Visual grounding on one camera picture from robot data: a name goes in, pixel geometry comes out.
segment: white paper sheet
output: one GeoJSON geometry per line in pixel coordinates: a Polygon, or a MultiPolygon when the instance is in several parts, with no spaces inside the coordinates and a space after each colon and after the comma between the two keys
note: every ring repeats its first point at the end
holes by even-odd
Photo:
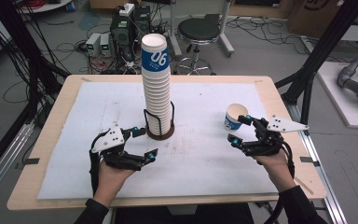
{"type": "MultiPolygon", "coordinates": [[[[164,141],[130,138],[136,155],[158,148],[157,160],[136,172],[118,197],[164,197],[276,192],[264,168],[231,147],[224,128],[228,105],[240,103],[255,118],[266,118],[253,84],[172,83],[175,132],[164,141]]],[[[38,199],[92,196],[89,150],[98,133],[116,123],[144,127],[142,83],[85,82],[48,163],[38,199]]],[[[255,140],[254,127],[234,132],[255,140]]]]}

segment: equipment box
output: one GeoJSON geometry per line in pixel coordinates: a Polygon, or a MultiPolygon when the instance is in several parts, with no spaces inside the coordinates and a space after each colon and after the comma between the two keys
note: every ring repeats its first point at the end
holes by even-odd
{"type": "Polygon", "coordinates": [[[289,32],[297,35],[322,36],[339,11],[338,2],[338,0],[294,0],[294,7],[287,19],[289,32]]]}
{"type": "Polygon", "coordinates": [[[91,8],[110,8],[124,6],[125,3],[134,3],[134,1],[123,1],[123,0],[89,0],[89,5],[91,8]]]}

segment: electronic device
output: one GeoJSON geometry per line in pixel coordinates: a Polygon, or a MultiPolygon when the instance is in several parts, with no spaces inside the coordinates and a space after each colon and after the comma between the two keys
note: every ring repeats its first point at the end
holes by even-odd
{"type": "Polygon", "coordinates": [[[112,57],[113,43],[110,34],[101,34],[101,52],[104,57],[112,57]]]}
{"type": "Polygon", "coordinates": [[[131,13],[133,12],[133,9],[135,8],[134,4],[131,3],[126,3],[126,5],[124,5],[124,9],[121,9],[118,12],[118,15],[120,16],[126,16],[126,17],[130,17],[131,13]]]}
{"type": "Polygon", "coordinates": [[[92,34],[86,42],[86,47],[90,57],[98,57],[101,53],[101,34],[92,34]]]}
{"type": "Polygon", "coordinates": [[[133,61],[132,44],[135,30],[131,20],[131,17],[115,15],[110,26],[117,58],[126,62],[133,61]]]}
{"type": "Polygon", "coordinates": [[[98,188],[101,158],[103,158],[108,166],[133,171],[140,171],[142,167],[156,160],[158,148],[146,152],[143,156],[131,155],[124,150],[124,146],[131,134],[132,138],[134,138],[145,133],[145,128],[138,129],[133,127],[123,130],[116,125],[116,127],[95,137],[89,150],[89,160],[91,163],[89,174],[91,175],[93,194],[95,194],[98,188]]]}
{"type": "Polygon", "coordinates": [[[255,119],[249,115],[240,115],[240,123],[255,127],[257,141],[243,142],[239,137],[229,133],[227,140],[232,147],[240,149],[246,156],[268,156],[279,152],[282,145],[285,145],[281,133],[305,131],[308,125],[284,119],[273,115],[270,122],[265,119],[255,119]]]}
{"type": "Polygon", "coordinates": [[[142,38],[150,34],[150,6],[135,7],[133,15],[135,22],[135,33],[138,44],[142,43],[142,38]]]}

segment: blue cup label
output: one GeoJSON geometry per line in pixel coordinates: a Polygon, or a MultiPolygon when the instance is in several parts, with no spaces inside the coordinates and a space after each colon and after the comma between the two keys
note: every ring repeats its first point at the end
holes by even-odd
{"type": "Polygon", "coordinates": [[[233,122],[227,115],[225,119],[226,128],[229,130],[238,130],[241,126],[240,122],[233,122]]]}
{"type": "Polygon", "coordinates": [[[161,72],[170,65],[168,50],[150,53],[142,49],[142,67],[149,72],[161,72]]]}

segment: stack of paper cups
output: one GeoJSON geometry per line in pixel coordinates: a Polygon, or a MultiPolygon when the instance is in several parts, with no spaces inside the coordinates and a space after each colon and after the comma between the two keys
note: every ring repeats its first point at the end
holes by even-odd
{"type": "Polygon", "coordinates": [[[170,59],[167,41],[163,35],[150,34],[142,38],[142,75],[149,131],[163,135],[171,128],[170,59]]]}

